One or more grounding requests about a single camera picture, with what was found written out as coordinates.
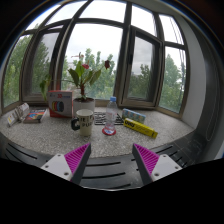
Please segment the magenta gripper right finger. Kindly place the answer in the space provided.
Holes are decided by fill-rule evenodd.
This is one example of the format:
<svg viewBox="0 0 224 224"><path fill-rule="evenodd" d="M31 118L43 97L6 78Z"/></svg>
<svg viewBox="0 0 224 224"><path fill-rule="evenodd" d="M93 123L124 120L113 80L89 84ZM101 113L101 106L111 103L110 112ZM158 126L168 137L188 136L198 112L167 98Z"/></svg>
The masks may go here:
<svg viewBox="0 0 224 224"><path fill-rule="evenodd" d="M132 154L144 185L181 170L181 167L167 154L158 155L138 144L133 144Z"/></svg>

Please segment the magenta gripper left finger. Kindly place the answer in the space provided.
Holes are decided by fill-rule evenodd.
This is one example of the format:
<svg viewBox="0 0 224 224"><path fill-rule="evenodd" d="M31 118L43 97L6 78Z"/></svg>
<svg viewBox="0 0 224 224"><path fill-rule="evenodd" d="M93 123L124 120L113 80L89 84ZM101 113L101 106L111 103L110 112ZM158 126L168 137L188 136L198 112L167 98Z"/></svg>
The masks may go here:
<svg viewBox="0 0 224 224"><path fill-rule="evenodd" d="M91 144L87 143L65 155L56 154L42 169L79 185L90 154Z"/></svg>

